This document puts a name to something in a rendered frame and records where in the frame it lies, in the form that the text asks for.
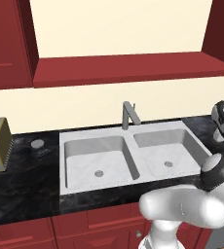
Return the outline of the grey tap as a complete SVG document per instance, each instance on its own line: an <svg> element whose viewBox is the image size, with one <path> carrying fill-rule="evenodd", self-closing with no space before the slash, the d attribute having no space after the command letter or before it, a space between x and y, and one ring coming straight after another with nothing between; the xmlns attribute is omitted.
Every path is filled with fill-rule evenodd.
<svg viewBox="0 0 224 249"><path fill-rule="evenodd" d="M123 121L122 121L123 130L127 130L129 128L129 120L131 120L134 125L141 124L141 120L136 114L134 110L134 106L132 106L128 101L124 101L123 102Z"/></svg>

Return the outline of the red wall shelf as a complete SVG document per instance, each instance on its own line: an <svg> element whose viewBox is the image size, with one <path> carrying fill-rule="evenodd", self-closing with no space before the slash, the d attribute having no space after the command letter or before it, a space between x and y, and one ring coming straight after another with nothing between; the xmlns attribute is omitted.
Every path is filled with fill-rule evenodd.
<svg viewBox="0 0 224 249"><path fill-rule="evenodd" d="M35 88L224 76L224 58L203 52L40 58Z"/></svg>

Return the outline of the red drawer front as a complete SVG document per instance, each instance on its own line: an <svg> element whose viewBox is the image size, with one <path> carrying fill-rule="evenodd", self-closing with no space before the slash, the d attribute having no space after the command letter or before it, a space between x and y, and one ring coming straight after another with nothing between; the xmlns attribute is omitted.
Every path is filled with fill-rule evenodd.
<svg viewBox="0 0 224 249"><path fill-rule="evenodd" d="M57 236L68 236L89 230L112 227L144 220L138 203L121 204L94 210L80 211L52 218Z"/></svg>
<svg viewBox="0 0 224 249"><path fill-rule="evenodd" d="M51 219L0 225L0 249L57 249Z"/></svg>

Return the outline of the red wall cabinet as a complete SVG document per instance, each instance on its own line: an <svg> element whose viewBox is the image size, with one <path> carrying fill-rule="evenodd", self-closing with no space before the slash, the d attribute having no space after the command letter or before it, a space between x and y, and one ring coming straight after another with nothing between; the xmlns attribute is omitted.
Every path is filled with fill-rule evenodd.
<svg viewBox="0 0 224 249"><path fill-rule="evenodd" d="M202 52L224 61L224 0L212 0Z"/></svg>

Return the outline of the white double sink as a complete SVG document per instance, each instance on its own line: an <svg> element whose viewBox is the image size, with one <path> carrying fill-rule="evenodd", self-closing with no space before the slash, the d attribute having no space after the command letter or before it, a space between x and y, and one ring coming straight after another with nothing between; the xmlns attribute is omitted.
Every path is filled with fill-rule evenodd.
<svg viewBox="0 0 224 249"><path fill-rule="evenodd" d="M182 121L63 132L64 195L198 175L211 152Z"/></svg>

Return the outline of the red base cabinet door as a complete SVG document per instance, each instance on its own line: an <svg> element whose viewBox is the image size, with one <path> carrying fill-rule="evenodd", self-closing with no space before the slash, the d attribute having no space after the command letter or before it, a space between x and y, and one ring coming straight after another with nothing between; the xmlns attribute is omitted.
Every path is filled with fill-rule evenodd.
<svg viewBox="0 0 224 249"><path fill-rule="evenodd" d="M137 249L143 238L144 224L94 231L57 239L58 249Z"/></svg>
<svg viewBox="0 0 224 249"><path fill-rule="evenodd" d="M182 223L177 231L177 238L186 249L205 249L212 229L203 229Z"/></svg>

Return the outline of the red wall cabinet door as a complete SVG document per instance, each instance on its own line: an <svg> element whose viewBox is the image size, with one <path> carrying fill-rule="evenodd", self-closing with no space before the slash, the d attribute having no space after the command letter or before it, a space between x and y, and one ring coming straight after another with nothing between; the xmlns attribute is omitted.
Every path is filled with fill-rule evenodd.
<svg viewBox="0 0 224 249"><path fill-rule="evenodd" d="M32 76L24 44L18 0L0 0L0 89L31 88Z"/></svg>

